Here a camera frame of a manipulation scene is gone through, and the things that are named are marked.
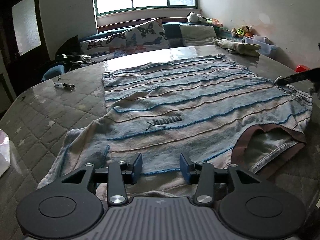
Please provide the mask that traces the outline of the blue striped sweater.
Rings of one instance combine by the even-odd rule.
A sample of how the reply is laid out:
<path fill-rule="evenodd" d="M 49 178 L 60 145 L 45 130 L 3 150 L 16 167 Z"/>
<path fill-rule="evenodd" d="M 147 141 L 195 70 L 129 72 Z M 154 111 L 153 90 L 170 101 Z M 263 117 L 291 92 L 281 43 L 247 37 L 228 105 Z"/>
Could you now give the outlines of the blue striped sweater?
<path fill-rule="evenodd" d="M 270 176 L 305 142 L 312 97 L 278 86 L 223 55 L 149 63 L 105 72 L 106 114 L 70 130 L 42 188 L 91 163 L 143 156 L 129 195 L 193 194 L 179 156 L 217 168 L 240 164 Z"/>

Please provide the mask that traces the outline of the red plastic stool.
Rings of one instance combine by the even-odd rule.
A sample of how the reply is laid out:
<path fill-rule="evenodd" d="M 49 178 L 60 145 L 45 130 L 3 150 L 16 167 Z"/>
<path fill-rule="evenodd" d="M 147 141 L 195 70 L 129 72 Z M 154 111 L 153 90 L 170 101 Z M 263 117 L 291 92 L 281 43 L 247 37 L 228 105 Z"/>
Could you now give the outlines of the red plastic stool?
<path fill-rule="evenodd" d="M 296 68 L 295 68 L 295 72 L 297 73 L 301 73 L 301 72 L 305 72 L 305 71 L 308 71 L 310 68 L 305 66 L 305 65 L 302 65 L 302 64 L 299 64 Z"/>

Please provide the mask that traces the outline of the clear plastic storage box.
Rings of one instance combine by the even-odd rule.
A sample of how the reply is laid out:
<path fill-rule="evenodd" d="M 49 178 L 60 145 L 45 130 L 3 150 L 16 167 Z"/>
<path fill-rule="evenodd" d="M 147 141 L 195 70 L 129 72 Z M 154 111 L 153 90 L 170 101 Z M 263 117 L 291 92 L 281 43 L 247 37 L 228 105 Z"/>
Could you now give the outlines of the clear plastic storage box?
<path fill-rule="evenodd" d="M 243 42 L 249 44 L 257 44 L 260 46 L 258 52 L 267 57 L 274 58 L 277 52 L 278 47 L 276 45 L 270 44 L 270 41 L 267 37 L 253 35 L 253 37 L 244 37 Z"/>

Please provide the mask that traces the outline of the folded cream yellow garment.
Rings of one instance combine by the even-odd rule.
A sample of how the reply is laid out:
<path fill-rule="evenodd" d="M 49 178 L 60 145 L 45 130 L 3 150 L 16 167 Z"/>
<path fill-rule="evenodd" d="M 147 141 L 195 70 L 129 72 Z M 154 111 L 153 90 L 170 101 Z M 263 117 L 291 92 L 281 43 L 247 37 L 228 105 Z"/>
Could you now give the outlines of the folded cream yellow garment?
<path fill-rule="evenodd" d="M 222 39 L 222 38 L 217 38 L 214 41 L 214 44 L 217 46 L 220 46 L 225 50 L 233 51 L 236 54 L 247 55 L 251 57 L 260 56 L 258 50 L 260 50 L 261 46 L 258 44 L 234 42 L 234 41 L 231 41 L 228 39 Z"/>

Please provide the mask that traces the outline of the small plush toys group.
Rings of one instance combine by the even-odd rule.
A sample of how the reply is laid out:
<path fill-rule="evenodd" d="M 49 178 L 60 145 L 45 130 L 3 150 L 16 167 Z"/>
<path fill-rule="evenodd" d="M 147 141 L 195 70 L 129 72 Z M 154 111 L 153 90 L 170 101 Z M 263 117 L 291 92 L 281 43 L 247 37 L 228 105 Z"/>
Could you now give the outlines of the small plush toys group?
<path fill-rule="evenodd" d="M 232 36 L 238 38 L 253 38 L 252 27 L 243 25 L 239 29 L 232 29 Z"/>

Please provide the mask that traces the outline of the orange green plush toy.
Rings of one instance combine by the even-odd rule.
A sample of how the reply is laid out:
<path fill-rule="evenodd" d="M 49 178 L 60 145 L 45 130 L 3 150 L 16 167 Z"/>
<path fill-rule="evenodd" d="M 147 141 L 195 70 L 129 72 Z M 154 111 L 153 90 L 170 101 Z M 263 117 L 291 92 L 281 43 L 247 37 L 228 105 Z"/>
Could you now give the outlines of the orange green plush toy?
<path fill-rule="evenodd" d="M 222 28 L 223 27 L 223 24 L 219 20 L 217 20 L 215 18 L 209 18 L 207 20 L 207 24 L 214 25 L 214 26 L 216 26 L 218 28 Z"/>

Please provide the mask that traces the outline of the small metal object on table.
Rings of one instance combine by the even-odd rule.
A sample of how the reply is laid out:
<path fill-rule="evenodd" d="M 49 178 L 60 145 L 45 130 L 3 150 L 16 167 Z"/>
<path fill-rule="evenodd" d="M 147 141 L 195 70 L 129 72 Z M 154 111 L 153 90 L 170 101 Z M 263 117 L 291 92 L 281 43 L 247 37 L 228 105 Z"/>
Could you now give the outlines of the small metal object on table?
<path fill-rule="evenodd" d="M 54 82 L 54 87 L 62 88 L 62 89 L 66 89 L 66 90 L 73 90 L 75 88 L 75 85 L 70 84 L 70 83 Z"/>

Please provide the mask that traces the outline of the blue chair back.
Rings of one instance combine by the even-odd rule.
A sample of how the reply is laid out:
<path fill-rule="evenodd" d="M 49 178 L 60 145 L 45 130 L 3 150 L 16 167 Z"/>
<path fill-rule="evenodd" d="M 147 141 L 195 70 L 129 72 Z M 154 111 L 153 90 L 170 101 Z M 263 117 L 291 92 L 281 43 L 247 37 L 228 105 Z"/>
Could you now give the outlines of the blue chair back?
<path fill-rule="evenodd" d="M 41 81 L 47 81 L 49 79 L 52 79 L 64 73 L 65 73 L 65 68 L 62 64 L 54 66 L 45 72 Z"/>

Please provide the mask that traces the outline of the white grey pillow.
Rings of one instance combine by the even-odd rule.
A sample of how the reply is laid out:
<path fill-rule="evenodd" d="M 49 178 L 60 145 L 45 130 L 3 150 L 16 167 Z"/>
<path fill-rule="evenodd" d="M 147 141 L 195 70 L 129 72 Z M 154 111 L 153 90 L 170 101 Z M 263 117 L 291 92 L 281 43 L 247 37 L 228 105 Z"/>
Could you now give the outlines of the white grey pillow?
<path fill-rule="evenodd" d="M 211 25 L 180 24 L 180 31 L 185 47 L 214 45 L 217 39 L 214 27 Z"/>

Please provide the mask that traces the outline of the long butterfly print cushion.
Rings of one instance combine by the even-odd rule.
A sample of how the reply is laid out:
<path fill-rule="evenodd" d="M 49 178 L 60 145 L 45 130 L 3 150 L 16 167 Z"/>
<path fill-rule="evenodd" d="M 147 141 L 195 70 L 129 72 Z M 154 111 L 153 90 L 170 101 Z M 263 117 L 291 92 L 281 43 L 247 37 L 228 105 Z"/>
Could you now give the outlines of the long butterfly print cushion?
<path fill-rule="evenodd" d="M 91 57 L 106 55 L 119 50 L 125 50 L 125 47 L 126 38 L 123 33 L 80 42 L 82 53 Z"/>

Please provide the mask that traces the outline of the white plush toy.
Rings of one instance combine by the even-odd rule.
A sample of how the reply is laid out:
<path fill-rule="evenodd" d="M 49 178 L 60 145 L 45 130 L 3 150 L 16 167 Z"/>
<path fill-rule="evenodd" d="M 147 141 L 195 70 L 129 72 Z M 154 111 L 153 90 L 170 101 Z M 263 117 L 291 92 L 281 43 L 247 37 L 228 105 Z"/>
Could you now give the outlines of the white plush toy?
<path fill-rule="evenodd" d="M 187 15 L 187 21 L 189 23 L 207 23 L 207 19 L 203 17 L 201 14 L 195 14 L 194 12 L 189 12 Z"/>

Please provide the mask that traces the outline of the black bag on bench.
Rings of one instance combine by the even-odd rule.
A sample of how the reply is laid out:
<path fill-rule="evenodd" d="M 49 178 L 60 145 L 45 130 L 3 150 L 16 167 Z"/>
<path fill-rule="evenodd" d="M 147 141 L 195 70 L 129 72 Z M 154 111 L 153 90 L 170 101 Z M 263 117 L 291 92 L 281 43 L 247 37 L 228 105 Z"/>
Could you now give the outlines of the black bag on bench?
<path fill-rule="evenodd" d="M 55 53 L 54 63 L 62 64 L 65 72 L 71 70 L 80 61 L 80 42 L 78 35 L 69 38 Z"/>

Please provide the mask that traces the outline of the butterfly print pillow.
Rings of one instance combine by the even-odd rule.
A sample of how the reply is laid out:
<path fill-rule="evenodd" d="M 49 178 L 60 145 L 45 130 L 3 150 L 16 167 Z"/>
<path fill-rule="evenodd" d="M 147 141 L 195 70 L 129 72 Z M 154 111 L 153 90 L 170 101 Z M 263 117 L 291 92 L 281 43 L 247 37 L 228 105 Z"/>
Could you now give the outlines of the butterfly print pillow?
<path fill-rule="evenodd" d="M 171 48 L 161 18 L 130 28 L 124 36 L 128 54 Z"/>

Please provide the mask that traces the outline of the dark wooden door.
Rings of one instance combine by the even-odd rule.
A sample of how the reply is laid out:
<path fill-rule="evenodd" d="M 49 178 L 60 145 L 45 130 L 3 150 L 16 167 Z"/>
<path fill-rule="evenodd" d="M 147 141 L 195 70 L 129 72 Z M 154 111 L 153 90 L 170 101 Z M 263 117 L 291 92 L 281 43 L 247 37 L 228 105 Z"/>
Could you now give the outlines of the dark wooden door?
<path fill-rule="evenodd" d="M 41 81 L 49 54 L 39 0 L 1 0 L 1 54 L 16 95 Z"/>

